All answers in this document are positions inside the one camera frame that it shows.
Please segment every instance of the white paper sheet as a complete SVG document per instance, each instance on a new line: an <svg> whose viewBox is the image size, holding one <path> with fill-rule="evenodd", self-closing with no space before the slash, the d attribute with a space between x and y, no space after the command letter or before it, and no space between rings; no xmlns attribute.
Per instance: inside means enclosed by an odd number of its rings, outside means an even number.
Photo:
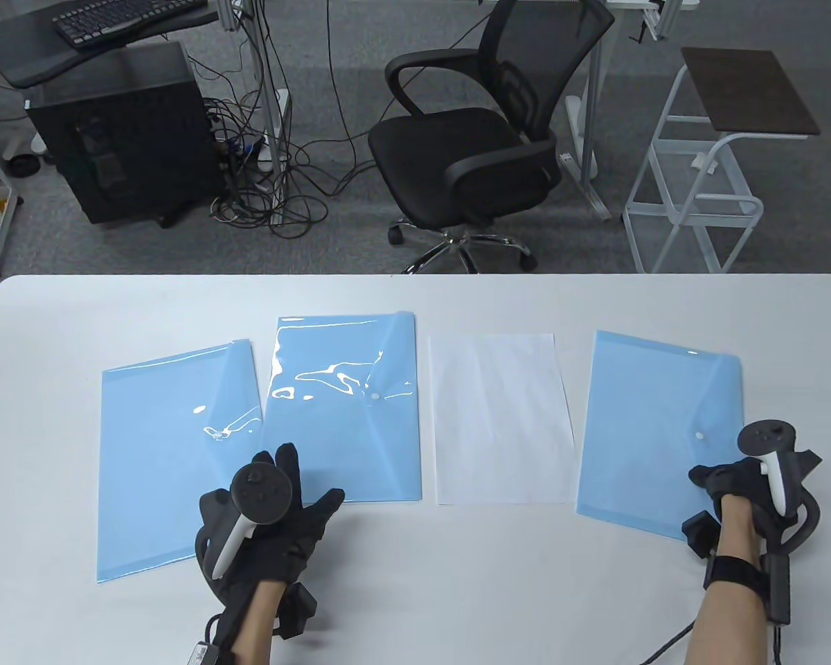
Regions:
<svg viewBox="0 0 831 665"><path fill-rule="evenodd" d="M431 337L429 359L438 503L574 500L554 335Z"/></svg>

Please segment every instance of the chair seat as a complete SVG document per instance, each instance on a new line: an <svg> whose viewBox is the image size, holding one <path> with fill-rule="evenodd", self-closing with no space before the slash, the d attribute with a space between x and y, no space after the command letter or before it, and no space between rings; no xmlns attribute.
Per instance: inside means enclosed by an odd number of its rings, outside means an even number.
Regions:
<svg viewBox="0 0 831 665"><path fill-rule="evenodd" d="M486 108L391 118L369 132L375 165L400 210L416 226L434 230L464 223L443 180L447 167L522 143L504 117ZM548 196L542 169L502 168L485 169L462 187L470 205L487 219L530 209ZM500 180L507 184L502 195Z"/></svg>

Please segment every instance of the black mesh chair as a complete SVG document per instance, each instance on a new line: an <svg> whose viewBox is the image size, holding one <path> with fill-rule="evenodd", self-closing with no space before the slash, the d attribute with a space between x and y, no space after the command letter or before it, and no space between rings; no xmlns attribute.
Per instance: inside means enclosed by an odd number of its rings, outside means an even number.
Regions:
<svg viewBox="0 0 831 665"><path fill-rule="evenodd" d="M520 267L537 266L514 238L485 230L495 218L542 203L561 180L551 114L570 77L612 25L599 0L500 0L479 48L444 48L394 58L384 77L410 115L378 123L369 148L405 218L388 230L403 242L402 226L432 231L441 242L403 270L419 272L454 251L476 273L470 246L501 245L520 252ZM400 85L410 67L440 67L476 80L502 114L486 108L422 113ZM452 227L462 230L450 231Z"/></svg>

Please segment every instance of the chair armrest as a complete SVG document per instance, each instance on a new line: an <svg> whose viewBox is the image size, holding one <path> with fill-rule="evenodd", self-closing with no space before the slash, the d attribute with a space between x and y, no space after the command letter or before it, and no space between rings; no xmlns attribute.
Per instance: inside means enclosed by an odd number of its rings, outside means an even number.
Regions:
<svg viewBox="0 0 831 665"><path fill-rule="evenodd" d="M400 72L412 67L437 67L437 69L451 69L454 72L480 82L480 75L476 68L476 48L435 48L434 51L418 51L397 56L384 67L384 79L394 98L400 102L411 115L423 115L422 109L416 107L415 102L403 92L400 85Z"/></svg>
<svg viewBox="0 0 831 665"><path fill-rule="evenodd" d="M557 137L554 132L548 131L549 136L543 141L524 143L512 148L484 152L482 154L459 159L450 164L443 174L444 184L453 200L454 206L462 210L463 215L472 224L486 226L491 220L483 218L481 213L470 206L468 200L462 196L461 187L464 181L478 171L496 166L517 166L532 164L542 169L548 178L548 189L556 186L561 180L560 169L557 167ZM504 192L504 186L508 183L500 183L499 191Z"/></svg>

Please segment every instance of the hand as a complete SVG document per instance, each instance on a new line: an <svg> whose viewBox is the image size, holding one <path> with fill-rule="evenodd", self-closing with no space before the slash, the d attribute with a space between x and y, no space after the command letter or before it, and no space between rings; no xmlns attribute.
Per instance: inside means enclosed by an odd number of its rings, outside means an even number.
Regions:
<svg viewBox="0 0 831 665"><path fill-rule="evenodd" d="M294 583L305 570L317 542L323 538L330 517L345 500L344 491L330 490L313 506L302 507L298 452L291 443L285 443L277 449L276 462L267 452L257 453L252 461L276 463L277 468L287 475L292 484L292 501L282 520L257 526L252 538L244 539L222 579L213 580L204 574L206 582L225 607L229 605L232 588L251 594L251 590L263 580L275 580L286 585ZM227 490L216 490L216 495L219 501L230 500ZM208 540L208 529L204 526L197 533L195 545L201 570Z"/></svg>
<svg viewBox="0 0 831 665"><path fill-rule="evenodd" d="M714 501L717 519L723 520L723 497L732 495L744 497L751 502L754 529L761 538L779 542L785 529L794 526L798 519L784 518L773 505L767 476L760 474L760 459L745 457L735 463L719 466L694 466L690 469L690 480L703 488Z"/></svg>

